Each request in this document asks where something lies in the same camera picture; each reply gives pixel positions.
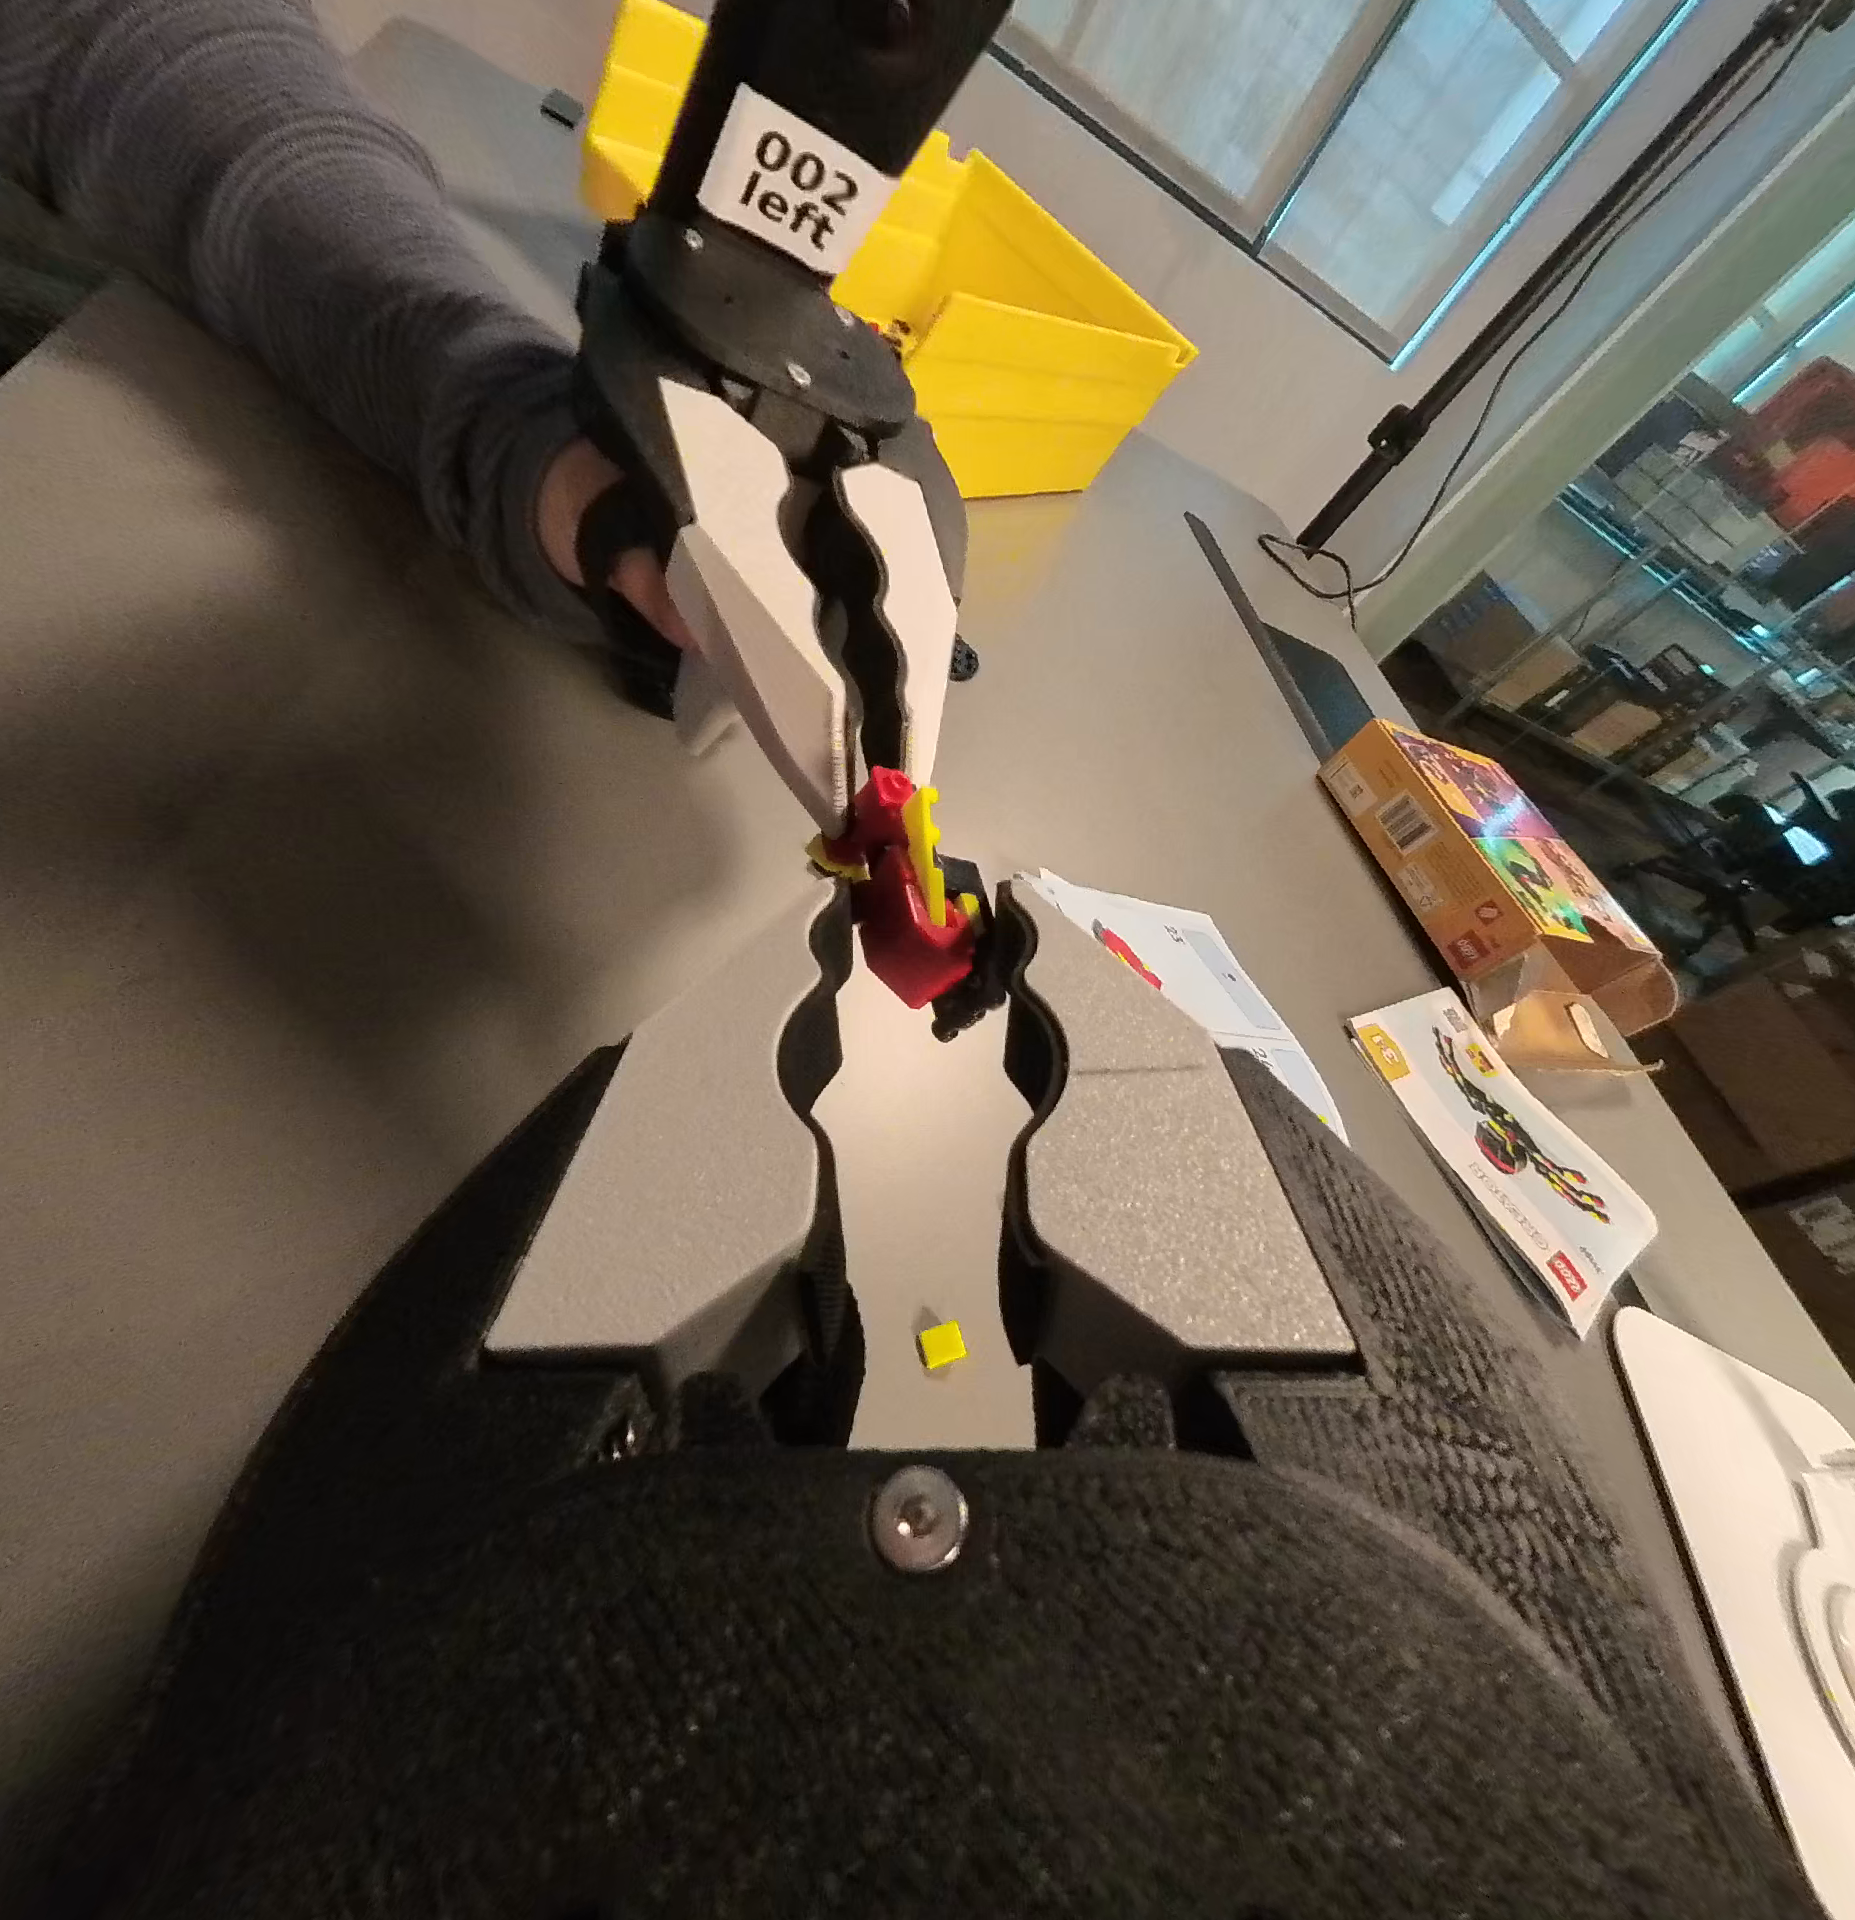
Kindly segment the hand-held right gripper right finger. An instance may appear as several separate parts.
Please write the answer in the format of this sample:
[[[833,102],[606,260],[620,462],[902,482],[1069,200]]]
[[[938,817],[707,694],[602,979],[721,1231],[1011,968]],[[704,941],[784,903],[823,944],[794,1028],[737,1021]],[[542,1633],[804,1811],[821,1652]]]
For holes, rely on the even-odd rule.
[[[1356,1371],[1356,1336],[1224,1049],[1033,880],[1007,881],[1003,1308],[1053,1377]]]

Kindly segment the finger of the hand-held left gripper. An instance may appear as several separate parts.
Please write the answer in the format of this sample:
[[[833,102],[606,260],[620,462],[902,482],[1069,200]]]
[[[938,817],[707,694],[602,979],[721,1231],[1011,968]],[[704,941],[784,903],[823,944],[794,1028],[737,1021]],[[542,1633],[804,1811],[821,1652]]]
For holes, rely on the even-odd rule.
[[[833,515],[827,562],[859,765],[931,787],[960,635],[929,492],[886,463],[847,466],[833,478]]]
[[[789,539],[784,505],[806,505],[799,543],[844,541],[838,480],[799,484],[777,443],[727,399],[675,378],[657,384],[686,515],[667,585],[725,700],[821,836],[844,836],[859,770],[859,691],[844,663],[844,588],[816,585]]]

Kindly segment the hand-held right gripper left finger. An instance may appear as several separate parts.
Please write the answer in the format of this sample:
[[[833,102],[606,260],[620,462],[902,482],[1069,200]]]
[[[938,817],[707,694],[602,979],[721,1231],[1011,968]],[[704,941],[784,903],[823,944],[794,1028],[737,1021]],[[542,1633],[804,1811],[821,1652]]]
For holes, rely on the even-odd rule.
[[[826,1365],[838,1204],[815,1126],[838,1071],[844,884],[806,878],[731,956],[629,1035],[488,1322],[504,1365],[606,1365],[663,1398],[700,1374],[759,1396]]]

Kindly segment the red yellow lego model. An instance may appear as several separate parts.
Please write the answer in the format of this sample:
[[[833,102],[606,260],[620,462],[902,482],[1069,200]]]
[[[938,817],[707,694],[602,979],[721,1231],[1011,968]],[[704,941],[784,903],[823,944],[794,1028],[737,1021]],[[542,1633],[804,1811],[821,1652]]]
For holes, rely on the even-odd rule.
[[[927,1012],[949,1042],[1007,1005],[1018,934],[1005,892],[942,848],[938,790],[874,767],[837,836],[804,848],[812,875],[841,885],[859,955],[899,1004]]]

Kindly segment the person's left forearm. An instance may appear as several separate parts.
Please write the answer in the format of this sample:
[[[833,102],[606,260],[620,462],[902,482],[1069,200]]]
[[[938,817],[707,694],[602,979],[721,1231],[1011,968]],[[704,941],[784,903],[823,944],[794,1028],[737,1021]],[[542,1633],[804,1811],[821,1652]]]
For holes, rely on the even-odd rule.
[[[0,376],[115,271],[392,474],[509,611],[587,625],[537,533],[573,351],[306,4],[0,3]]]

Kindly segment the orange cardboard lego box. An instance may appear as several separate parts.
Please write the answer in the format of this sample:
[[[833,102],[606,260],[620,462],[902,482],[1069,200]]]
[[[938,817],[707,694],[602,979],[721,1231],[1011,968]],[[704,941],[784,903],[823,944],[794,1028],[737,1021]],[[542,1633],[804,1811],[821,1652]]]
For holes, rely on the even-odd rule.
[[[1625,1074],[1609,1035],[1680,1010],[1653,938],[1499,763],[1371,717],[1319,777],[1514,1064]]]

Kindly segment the person's left hand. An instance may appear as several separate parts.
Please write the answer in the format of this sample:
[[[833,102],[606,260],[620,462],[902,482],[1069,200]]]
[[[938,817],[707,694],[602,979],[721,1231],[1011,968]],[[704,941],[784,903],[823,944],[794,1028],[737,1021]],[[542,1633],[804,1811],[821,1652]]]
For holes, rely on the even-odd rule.
[[[627,611],[637,615],[679,652],[698,640],[679,616],[667,585],[667,567],[651,548],[632,545],[592,567],[582,554],[582,524],[595,505],[625,490],[620,468],[592,442],[569,439],[541,478],[535,508],[538,543],[555,573],[573,590],[605,590]]]

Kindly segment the open instruction booklet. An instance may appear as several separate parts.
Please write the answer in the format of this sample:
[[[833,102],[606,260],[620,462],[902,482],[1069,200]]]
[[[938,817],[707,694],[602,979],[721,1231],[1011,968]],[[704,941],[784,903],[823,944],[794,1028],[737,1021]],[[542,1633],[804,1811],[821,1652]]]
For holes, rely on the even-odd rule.
[[[1213,1042],[1249,1054],[1322,1126],[1350,1144],[1347,1123],[1324,1075],[1268,995],[1249,979],[1213,916],[1192,907],[1080,885],[1049,870],[1033,890],[1080,925],[1100,948],[1148,981]]]

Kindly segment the yellow plastic bin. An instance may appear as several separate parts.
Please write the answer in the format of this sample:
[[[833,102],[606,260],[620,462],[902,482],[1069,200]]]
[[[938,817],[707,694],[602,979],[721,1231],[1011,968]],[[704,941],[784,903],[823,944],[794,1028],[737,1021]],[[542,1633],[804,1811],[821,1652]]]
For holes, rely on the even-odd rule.
[[[657,384],[870,449],[962,500],[1080,492],[1196,350],[938,121],[1008,4],[620,4],[582,125],[577,416],[685,520]],[[899,363],[865,323],[905,316]]]

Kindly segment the closed instruction booklet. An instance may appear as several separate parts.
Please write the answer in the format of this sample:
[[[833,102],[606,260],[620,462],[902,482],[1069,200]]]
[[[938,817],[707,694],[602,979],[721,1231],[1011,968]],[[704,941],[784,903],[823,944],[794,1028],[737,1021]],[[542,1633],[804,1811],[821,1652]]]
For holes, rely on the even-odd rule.
[[[1522,1282],[1578,1338],[1596,1332],[1659,1238],[1648,1200],[1534,1095],[1456,993],[1356,1014],[1347,1035]]]

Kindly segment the large grid window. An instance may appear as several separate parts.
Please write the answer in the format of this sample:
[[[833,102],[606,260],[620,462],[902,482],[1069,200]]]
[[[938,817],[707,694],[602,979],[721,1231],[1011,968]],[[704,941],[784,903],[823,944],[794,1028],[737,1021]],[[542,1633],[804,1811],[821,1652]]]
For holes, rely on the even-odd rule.
[[[1400,369],[1698,12],[1025,3],[991,55]]]

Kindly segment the pile of cardboard boxes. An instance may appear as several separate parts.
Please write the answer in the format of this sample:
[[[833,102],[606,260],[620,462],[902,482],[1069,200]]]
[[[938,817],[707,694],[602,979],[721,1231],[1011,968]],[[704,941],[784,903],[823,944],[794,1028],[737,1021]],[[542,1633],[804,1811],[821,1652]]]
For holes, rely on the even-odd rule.
[[[1792,948],[1637,1049],[1855,1379],[1855,973]]]

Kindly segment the black stand pole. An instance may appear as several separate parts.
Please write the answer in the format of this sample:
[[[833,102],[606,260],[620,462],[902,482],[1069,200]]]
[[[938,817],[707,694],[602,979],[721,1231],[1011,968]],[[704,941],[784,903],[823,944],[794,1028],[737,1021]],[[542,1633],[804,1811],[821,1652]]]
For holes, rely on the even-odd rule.
[[[1837,33],[1853,14],[1853,3],[1765,4],[1727,58],[1514,284],[1427,390],[1417,399],[1393,405],[1373,423],[1364,458],[1298,529],[1298,550],[1313,556],[1330,548],[1347,520],[1407,463],[1468,387],[1495,363],[1517,361],[1564,314],[1606,250],[1657,205],[1661,192],[1700,163],[1710,143],[1725,137],[1739,112],[1754,109],[1758,90],[1778,82],[1784,62],[1803,50],[1813,36]]]

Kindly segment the storage shelf rack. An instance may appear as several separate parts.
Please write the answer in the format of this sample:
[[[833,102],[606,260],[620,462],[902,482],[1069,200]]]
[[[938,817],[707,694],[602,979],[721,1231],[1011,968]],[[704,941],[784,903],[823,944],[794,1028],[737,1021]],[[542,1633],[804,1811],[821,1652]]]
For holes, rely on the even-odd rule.
[[[1755,405],[1682,381],[1387,661],[1700,977],[1828,928],[1855,965],[1855,504],[1765,510]]]

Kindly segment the orange black tool case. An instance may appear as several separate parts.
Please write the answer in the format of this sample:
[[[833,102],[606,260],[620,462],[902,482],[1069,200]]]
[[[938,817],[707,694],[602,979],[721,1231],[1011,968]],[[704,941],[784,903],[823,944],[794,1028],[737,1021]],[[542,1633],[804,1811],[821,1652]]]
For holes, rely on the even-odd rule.
[[[1766,515],[1797,533],[1837,502],[1855,504],[1855,369],[1820,355],[1755,405],[1755,468]]]

